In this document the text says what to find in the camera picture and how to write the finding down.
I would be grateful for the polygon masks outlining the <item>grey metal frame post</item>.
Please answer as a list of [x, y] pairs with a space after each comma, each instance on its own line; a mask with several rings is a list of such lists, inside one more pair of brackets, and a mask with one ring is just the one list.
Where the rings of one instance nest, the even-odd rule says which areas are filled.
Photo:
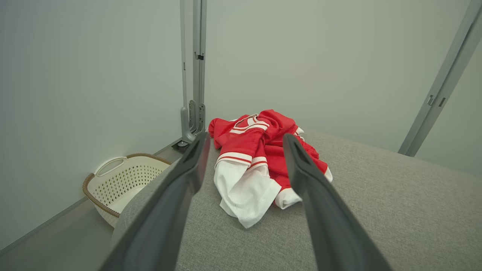
[[173, 148], [183, 153], [206, 131], [205, 62], [207, 0], [180, 0], [183, 107], [182, 137]]
[[471, 0], [448, 53], [423, 105], [406, 135], [399, 154], [414, 157], [457, 86], [482, 40], [482, 0]]

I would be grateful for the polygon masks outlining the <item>red shorts with white trim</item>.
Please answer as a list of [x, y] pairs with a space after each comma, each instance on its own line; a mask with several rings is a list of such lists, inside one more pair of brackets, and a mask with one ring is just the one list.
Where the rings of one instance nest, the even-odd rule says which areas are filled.
[[327, 176], [329, 181], [333, 179], [327, 163], [320, 160], [319, 153], [305, 141], [303, 138], [304, 131], [293, 119], [275, 110], [264, 110], [258, 115], [258, 120], [270, 125], [264, 133], [263, 140], [270, 174], [274, 174], [273, 179], [276, 180], [280, 176], [284, 178], [288, 177], [283, 148], [283, 138], [285, 134], [294, 135], [295, 139], [301, 143], [303, 149], [308, 153], [318, 169]]

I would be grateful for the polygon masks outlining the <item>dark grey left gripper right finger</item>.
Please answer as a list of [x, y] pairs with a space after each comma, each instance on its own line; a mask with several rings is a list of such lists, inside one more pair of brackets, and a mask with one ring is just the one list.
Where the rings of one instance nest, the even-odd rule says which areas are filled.
[[305, 209], [318, 271], [392, 271], [296, 136], [285, 134], [283, 148], [291, 187]]

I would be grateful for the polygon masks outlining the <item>cream perforated laundry basket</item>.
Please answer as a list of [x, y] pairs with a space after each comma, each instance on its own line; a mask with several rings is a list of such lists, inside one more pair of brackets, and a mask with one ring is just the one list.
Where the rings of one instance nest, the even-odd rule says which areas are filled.
[[148, 153], [114, 157], [101, 164], [82, 184], [85, 196], [112, 227], [127, 204], [172, 163]]

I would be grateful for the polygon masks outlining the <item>red Bulls 23 jersey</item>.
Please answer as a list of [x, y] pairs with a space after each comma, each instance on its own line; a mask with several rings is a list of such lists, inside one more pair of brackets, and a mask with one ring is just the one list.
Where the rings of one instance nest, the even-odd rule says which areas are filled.
[[221, 195], [220, 207], [244, 228], [258, 223], [272, 205], [282, 210], [301, 202], [289, 178], [270, 174], [263, 136], [270, 125], [258, 114], [236, 120], [215, 118], [208, 132], [220, 151], [214, 183]]

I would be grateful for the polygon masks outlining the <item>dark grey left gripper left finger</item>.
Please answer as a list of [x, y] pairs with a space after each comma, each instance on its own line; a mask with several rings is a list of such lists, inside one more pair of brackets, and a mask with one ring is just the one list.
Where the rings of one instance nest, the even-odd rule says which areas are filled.
[[174, 271], [191, 199], [200, 190], [210, 137], [198, 134], [112, 249], [100, 271]]

